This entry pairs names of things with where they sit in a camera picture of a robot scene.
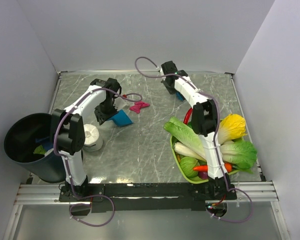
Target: white wall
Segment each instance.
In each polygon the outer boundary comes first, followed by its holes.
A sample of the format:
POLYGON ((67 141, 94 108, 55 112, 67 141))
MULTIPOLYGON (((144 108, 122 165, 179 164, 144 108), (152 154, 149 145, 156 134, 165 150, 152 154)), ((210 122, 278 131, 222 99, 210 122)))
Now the white wall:
POLYGON ((235 73, 274 0, 18 2, 58 71, 134 70, 146 55, 235 73))
POLYGON ((300 0, 276 0, 235 85, 267 180, 300 239, 300 0))
POLYGON ((0 239, 21 180, 28 173, 4 152, 4 138, 20 118, 47 112, 56 71, 16 0, 0 0, 0 239))

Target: black trash bin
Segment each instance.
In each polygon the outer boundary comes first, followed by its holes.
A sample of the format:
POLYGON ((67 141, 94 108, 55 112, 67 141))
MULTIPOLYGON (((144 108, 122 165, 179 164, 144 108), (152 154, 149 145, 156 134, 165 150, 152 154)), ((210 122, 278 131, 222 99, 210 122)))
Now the black trash bin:
POLYGON ((36 113, 16 122, 4 139, 4 151, 16 164, 48 183, 60 183, 66 179, 62 158, 53 152, 47 156, 34 154, 36 147, 50 135, 51 115, 36 113))

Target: toilet paper roll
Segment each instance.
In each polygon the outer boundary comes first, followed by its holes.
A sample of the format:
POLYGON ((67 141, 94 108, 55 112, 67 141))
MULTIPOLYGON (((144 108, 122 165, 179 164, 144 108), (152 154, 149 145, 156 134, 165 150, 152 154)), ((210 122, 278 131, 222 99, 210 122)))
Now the toilet paper roll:
POLYGON ((83 149, 87 152, 93 152, 101 149, 104 141, 100 137, 98 128, 91 124, 85 124, 83 127, 85 135, 83 149))

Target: marble tabletop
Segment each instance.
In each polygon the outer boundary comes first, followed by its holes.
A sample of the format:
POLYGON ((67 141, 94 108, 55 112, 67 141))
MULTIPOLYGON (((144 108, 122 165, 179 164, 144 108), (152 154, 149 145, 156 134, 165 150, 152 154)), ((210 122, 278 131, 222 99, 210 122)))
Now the marble tabletop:
MULTIPOLYGON (((242 114, 231 76, 221 73, 189 74, 193 83, 216 97, 221 118, 242 114)), ((170 147, 170 134, 163 129, 170 117, 183 120, 190 108, 186 101, 170 95, 161 79, 140 74, 62 74, 53 109, 64 109, 78 99, 94 79, 117 79, 122 93, 139 93, 150 107, 140 114, 124 109, 134 122, 118 127, 112 121, 99 126, 94 113, 85 124, 98 127, 103 146, 95 152, 83 152, 83 167, 90 183, 174 183, 186 182, 180 173, 170 147)), ((239 172, 230 176, 232 182, 260 181, 256 164, 253 174, 239 172)))

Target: red cloth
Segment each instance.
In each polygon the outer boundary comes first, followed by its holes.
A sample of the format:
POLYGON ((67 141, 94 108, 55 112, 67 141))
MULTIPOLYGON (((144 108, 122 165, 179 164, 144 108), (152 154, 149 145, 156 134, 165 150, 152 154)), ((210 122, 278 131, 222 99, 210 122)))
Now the red cloth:
POLYGON ((146 107, 149 107, 149 106, 150 106, 149 103, 146 103, 146 102, 143 102, 143 101, 137 101, 137 102, 134 103, 134 106, 131 106, 129 109, 131 111, 134 111, 137 114, 139 114, 140 113, 140 109, 146 108, 146 107))

